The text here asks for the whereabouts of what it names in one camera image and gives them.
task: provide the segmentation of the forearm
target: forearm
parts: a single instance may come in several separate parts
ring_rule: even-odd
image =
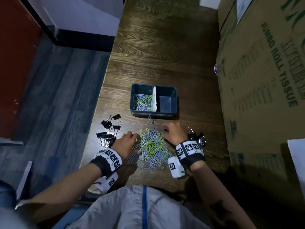
[[[240,228],[256,228],[242,207],[204,161],[190,167],[200,196],[212,218],[222,225],[235,222]]]
[[[32,221],[39,223],[69,210],[99,177],[101,170],[88,164],[36,195],[27,203],[37,206],[29,207]]]

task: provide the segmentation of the red panel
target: red panel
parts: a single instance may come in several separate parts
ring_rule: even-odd
[[[19,0],[0,0],[0,137],[13,135],[41,29]]]

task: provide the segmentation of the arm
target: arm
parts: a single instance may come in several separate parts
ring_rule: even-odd
[[[137,150],[132,150],[137,136],[136,133],[132,135],[132,132],[124,134],[115,141],[112,149],[122,159],[138,153]],[[36,224],[50,219],[69,210],[102,176],[100,167],[93,163],[88,164],[33,197],[23,208],[28,206],[32,222]]]
[[[179,122],[170,122],[164,127],[168,133],[164,133],[162,136],[173,145],[177,146],[188,140]],[[190,170],[211,218],[221,225],[233,222],[242,229],[256,228],[242,207],[204,161],[196,161],[190,166]]]

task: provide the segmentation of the blue zipper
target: blue zipper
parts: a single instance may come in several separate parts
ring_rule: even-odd
[[[148,229],[147,185],[143,185],[142,228],[143,229]]]

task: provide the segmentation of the dark blue container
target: dark blue container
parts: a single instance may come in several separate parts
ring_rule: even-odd
[[[177,89],[175,87],[133,84],[129,104],[133,116],[148,118],[148,111],[133,109],[133,96],[136,94],[152,95],[154,86],[156,87],[157,95],[157,111],[151,112],[151,119],[167,119],[177,113]]]

